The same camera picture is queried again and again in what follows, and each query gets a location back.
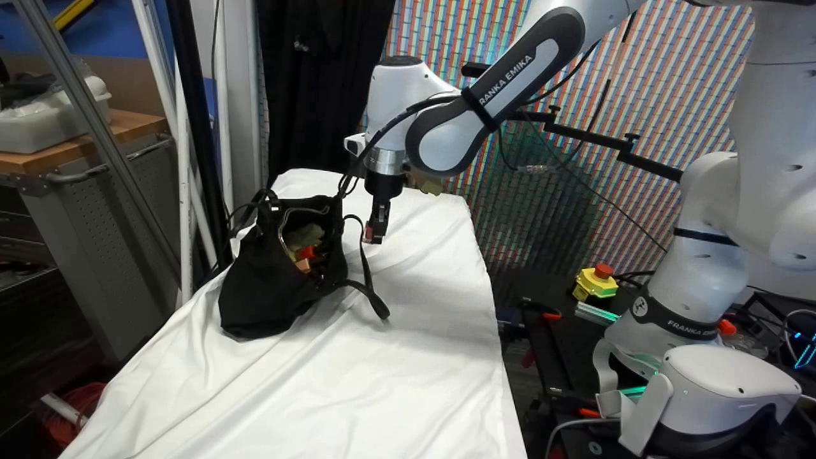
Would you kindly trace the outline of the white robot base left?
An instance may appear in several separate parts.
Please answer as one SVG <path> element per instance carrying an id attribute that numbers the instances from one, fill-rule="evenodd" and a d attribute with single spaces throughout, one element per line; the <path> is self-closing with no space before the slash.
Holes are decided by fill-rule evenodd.
<path id="1" fill-rule="evenodd" d="M 762 413 L 785 424 L 800 386 L 780 368 L 726 346 L 715 322 L 686 322 L 637 299 L 594 345 L 598 403 L 635 456 L 655 450 L 730 450 Z"/>

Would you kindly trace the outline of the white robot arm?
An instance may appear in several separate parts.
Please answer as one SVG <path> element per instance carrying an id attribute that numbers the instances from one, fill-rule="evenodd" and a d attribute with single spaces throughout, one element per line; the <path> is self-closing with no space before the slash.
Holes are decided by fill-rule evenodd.
<path id="1" fill-rule="evenodd" d="M 376 196 L 373 223 L 389 216 L 389 181 L 409 165 L 464 170 L 511 113 L 644 3 L 534 0 L 511 48 L 464 89 L 413 57 L 378 63 L 364 127 L 353 137 Z M 710 341 L 748 289 L 816 299 L 816 0 L 691 3 L 746 6 L 756 30 L 730 114 L 734 146 L 686 165 L 672 250 L 601 337 L 630 368 Z"/>

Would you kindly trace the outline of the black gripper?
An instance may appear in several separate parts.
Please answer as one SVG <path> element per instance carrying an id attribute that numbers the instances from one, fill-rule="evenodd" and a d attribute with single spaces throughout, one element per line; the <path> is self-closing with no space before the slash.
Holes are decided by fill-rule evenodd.
<path id="1" fill-rule="evenodd" d="M 403 192 L 403 177 L 381 177 L 371 174 L 364 190 L 373 196 L 373 213 L 367 223 L 367 242 L 376 242 L 376 225 L 378 225 L 378 246 L 386 242 L 389 223 L 391 223 L 391 202 Z"/>

